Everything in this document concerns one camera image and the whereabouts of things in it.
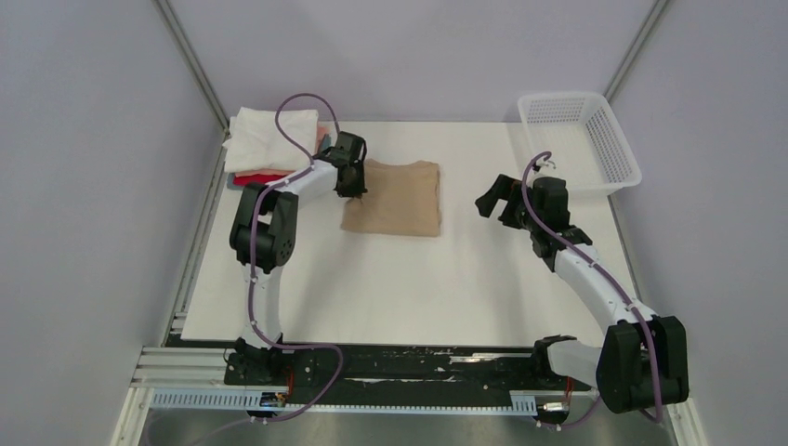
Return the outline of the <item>beige t shirt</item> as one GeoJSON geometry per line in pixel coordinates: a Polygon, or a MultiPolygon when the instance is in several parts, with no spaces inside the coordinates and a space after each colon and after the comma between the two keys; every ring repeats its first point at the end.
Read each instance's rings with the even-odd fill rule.
{"type": "Polygon", "coordinates": [[[440,166],[365,163],[367,191],[346,202],[340,228],[395,236],[440,235],[440,166]]]}

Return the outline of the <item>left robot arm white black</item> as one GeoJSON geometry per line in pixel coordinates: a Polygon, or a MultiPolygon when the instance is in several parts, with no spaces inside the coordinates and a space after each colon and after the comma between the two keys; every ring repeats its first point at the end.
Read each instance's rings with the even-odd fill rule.
{"type": "Polygon", "coordinates": [[[360,198],[366,191],[364,138],[341,131],[307,167],[268,185],[243,188],[230,229],[230,248],[244,267],[246,320],[230,356],[229,380],[271,385],[283,379],[280,291],[283,267],[296,247],[299,208],[333,191],[360,198]]]}

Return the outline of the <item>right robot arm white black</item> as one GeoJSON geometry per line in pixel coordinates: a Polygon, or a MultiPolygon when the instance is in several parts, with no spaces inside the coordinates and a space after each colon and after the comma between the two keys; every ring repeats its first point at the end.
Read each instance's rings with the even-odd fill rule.
{"type": "Polygon", "coordinates": [[[531,375],[541,387],[569,377],[595,388],[613,413],[656,410],[690,395],[687,333],[630,297],[602,266],[591,238],[571,223],[566,182],[538,177],[531,185],[500,175],[475,205],[483,217],[505,204],[499,221],[530,234],[535,255],[580,297],[604,332],[599,348],[570,335],[537,341],[531,375]]]}

